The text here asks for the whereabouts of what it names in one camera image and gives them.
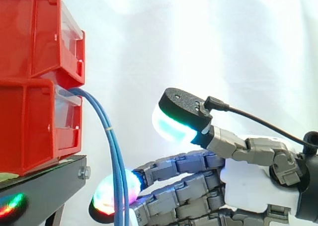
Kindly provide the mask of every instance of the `robotic hand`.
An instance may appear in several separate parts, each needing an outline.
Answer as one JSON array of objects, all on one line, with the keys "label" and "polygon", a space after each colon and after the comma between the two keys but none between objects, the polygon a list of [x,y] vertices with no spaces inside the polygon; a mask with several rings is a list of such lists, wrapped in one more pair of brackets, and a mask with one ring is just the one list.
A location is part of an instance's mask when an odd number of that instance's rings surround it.
[{"label": "robotic hand", "polygon": [[[211,125],[211,110],[232,111],[304,146],[296,152],[277,138],[244,136]],[[318,223],[318,133],[304,141],[229,105],[166,89],[153,115],[166,139],[191,142],[193,151],[133,170],[141,190],[156,181],[190,176],[138,197],[130,204],[133,226],[282,226],[289,216]]]}]

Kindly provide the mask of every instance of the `red plastic bin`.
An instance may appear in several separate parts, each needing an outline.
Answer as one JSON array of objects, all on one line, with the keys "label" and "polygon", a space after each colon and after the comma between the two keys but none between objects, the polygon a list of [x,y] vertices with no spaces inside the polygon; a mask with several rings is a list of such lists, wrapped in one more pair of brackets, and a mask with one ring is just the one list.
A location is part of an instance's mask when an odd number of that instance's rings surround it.
[{"label": "red plastic bin", "polygon": [[84,84],[85,34],[62,0],[0,0],[0,78]]},{"label": "red plastic bin", "polygon": [[81,150],[85,33],[62,0],[0,0],[0,173],[25,175]]},{"label": "red plastic bin", "polygon": [[25,175],[80,151],[81,98],[47,79],[0,80],[0,97],[0,172]]}]

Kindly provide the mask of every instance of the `white backdrop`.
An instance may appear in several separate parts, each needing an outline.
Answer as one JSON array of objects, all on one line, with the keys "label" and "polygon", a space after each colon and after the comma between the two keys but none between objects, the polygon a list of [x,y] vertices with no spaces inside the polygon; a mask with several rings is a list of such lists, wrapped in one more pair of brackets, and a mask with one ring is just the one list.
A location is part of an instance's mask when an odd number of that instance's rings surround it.
[{"label": "white backdrop", "polygon": [[[152,127],[169,86],[218,97],[300,138],[317,130],[317,0],[64,2],[86,32],[84,89],[105,107],[127,168],[196,149],[170,144]],[[278,136],[231,113],[213,115],[215,125],[237,134]],[[81,153],[92,176],[67,202],[62,226],[99,225],[87,207],[111,173],[109,146],[87,102]]]}]

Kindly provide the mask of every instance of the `bolt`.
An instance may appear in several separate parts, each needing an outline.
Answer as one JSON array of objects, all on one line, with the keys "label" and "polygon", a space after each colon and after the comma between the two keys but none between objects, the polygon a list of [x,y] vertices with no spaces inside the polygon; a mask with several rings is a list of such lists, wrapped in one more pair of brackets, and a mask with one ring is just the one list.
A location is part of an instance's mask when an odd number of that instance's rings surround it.
[{"label": "bolt", "polygon": [[79,169],[79,179],[88,180],[90,178],[90,167],[84,166]]}]

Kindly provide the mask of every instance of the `blue cable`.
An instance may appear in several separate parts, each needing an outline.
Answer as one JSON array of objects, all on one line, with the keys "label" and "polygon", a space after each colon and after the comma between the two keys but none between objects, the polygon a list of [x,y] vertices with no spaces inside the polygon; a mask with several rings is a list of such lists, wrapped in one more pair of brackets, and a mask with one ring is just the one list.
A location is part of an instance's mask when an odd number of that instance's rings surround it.
[{"label": "blue cable", "polygon": [[122,187],[121,187],[121,185],[122,185],[121,172],[119,169],[118,156],[116,154],[114,141],[113,141],[112,136],[109,133],[109,131],[106,130],[107,128],[110,127],[110,125],[108,125],[106,119],[104,118],[104,116],[102,114],[102,111],[100,110],[100,108],[95,103],[95,101],[91,98],[90,95],[88,95],[85,91],[78,89],[78,88],[73,88],[73,89],[70,89],[69,91],[75,95],[80,95],[80,96],[85,97],[90,102],[90,104],[93,106],[93,108],[97,112],[97,114],[98,114],[98,116],[103,124],[103,127],[105,129],[105,133],[106,133],[106,136],[108,138],[109,145],[110,145],[110,152],[111,152],[112,166],[113,166],[115,212],[118,212],[118,213],[115,213],[114,222],[116,225],[122,226],[123,216],[122,216],[122,214],[119,213],[119,212],[123,211],[123,202],[122,202],[122,200],[120,200],[123,197],[123,192],[122,192]]},{"label": "blue cable", "polygon": [[[109,126],[111,126],[110,120],[103,108],[103,106],[98,102],[98,100],[92,96],[90,93],[87,93],[97,104],[97,106],[99,107],[99,109],[101,110],[104,118],[106,119],[106,122]],[[116,149],[116,153],[118,156],[118,161],[119,161],[119,166],[120,166],[120,170],[121,170],[121,174],[122,174],[122,183],[123,183],[123,188],[124,188],[124,210],[125,210],[125,226],[129,226],[129,195],[128,195],[128,183],[127,183],[127,177],[126,177],[126,171],[125,171],[125,166],[124,166],[124,160],[119,148],[119,144],[115,135],[115,131],[113,129],[110,130],[110,133],[112,135],[112,138],[114,140],[115,143],[115,149]]]},{"label": "blue cable", "polygon": [[[109,131],[108,129],[111,127],[110,121],[101,107],[101,105],[98,103],[98,101],[93,98],[90,94],[85,92],[84,90],[81,90],[79,88],[72,88],[69,90],[74,95],[80,95],[82,97],[85,97],[89,103],[93,106],[95,111],[97,112],[102,125],[104,127],[106,136],[109,141],[110,145],[110,152],[111,152],[111,158],[112,158],[112,166],[113,166],[113,179],[114,179],[114,203],[115,203],[115,225],[122,226],[123,222],[123,215],[121,212],[123,212],[123,202],[122,202],[122,197],[123,197],[123,190],[122,190],[122,184],[127,186],[127,179],[126,179],[126,174],[125,174],[125,168],[123,167],[123,161],[122,161],[122,156],[118,147],[118,142],[117,139],[112,133],[113,131]],[[122,182],[121,176],[124,176],[125,182]],[[128,201],[128,188],[126,187],[126,195],[125,197],[125,205],[127,205]],[[126,224],[126,222],[129,223],[129,216],[126,216],[126,212],[129,212],[129,201],[128,201],[128,207],[125,206],[125,225],[128,226],[129,224]]]}]

